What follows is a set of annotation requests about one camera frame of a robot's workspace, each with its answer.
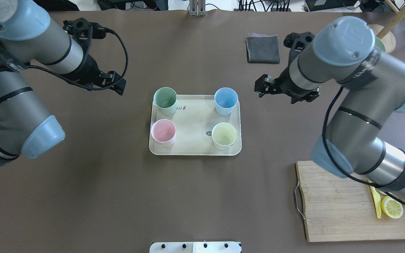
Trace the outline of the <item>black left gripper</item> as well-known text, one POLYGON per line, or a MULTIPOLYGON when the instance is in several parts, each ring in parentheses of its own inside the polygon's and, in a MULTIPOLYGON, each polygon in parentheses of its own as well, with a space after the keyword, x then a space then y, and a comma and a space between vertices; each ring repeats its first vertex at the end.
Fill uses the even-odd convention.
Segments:
POLYGON ((122 96, 125 91, 126 80, 115 71, 107 73, 100 71, 97 62, 89 54, 93 39, 103 39, 106 34, 110 33, 116 36, 119 42, 122 42, 121 37, 114 30, 84 18, 64 20, 63 29, 71 36, 70 47, 80 48, 82 57, 73 71, 58 74, 58 76, 67 83, 87 91, 111 89, 122 96))

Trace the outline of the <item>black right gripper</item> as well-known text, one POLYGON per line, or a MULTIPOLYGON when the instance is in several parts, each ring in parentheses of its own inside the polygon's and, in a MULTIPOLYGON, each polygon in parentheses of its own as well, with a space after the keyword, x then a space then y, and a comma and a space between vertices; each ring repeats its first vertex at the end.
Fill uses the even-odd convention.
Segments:
POLYGON ((266 94, 284 93, 291 97, 291 104, 294 104, 301 101, 312 102, 319 97, 319 87, 312 90, 299 88, 290 78, 290 65, 294 62, 297 63, 295 60, 297 56, 309 46, 314 38, 315 35, 311 32, 292 32, 285 37, 283 45, 290 49, 288 66, 278 78, 273 79, 270 75, 263 74, 255 81, 254 91, 258 93, 259 98, 266 94))

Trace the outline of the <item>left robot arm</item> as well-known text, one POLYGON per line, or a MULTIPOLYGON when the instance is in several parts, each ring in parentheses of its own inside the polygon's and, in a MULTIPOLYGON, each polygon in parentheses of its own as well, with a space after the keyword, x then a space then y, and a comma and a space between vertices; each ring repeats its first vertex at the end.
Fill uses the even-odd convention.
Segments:
POLYGON ((21 71, 38 69, 87 91, 123 94, 124 75, 100 71, 89 55, 92 40, 107 33, 117 36, 86 19, 61 27, 32 0, 0 0, 0 166, 21 154, 36 158, 65 138, 21 71))

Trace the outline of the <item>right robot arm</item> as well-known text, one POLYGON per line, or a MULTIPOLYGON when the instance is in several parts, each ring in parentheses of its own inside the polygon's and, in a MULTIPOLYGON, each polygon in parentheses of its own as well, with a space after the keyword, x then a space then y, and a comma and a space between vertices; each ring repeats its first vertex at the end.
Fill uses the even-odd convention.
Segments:
POLYGON ((362 175, 405 202, 405 150, 378 138, 392 113, 405 112, 405 62, 379 49, 357 17, 340 17, 315 36, 298 37, 302 51, 278 78, 262 75, 254 91, 311 101, 321 84, 335 80, 348 93, 331 119, 326 112, 312 160, 340 178, 362 175))

